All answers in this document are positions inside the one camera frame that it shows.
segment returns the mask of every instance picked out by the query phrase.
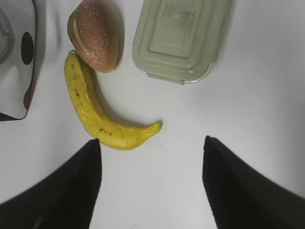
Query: bread crust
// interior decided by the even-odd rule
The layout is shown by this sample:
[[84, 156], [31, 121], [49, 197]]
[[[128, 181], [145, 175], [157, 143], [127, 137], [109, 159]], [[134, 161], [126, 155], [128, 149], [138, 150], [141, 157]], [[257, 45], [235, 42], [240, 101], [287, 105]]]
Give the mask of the bread crust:
[[102, 0], [83, 0], [68, 20], [68, 35], [79, 56], [93, 69], [111, 72], [118, 59], [118, 32]]

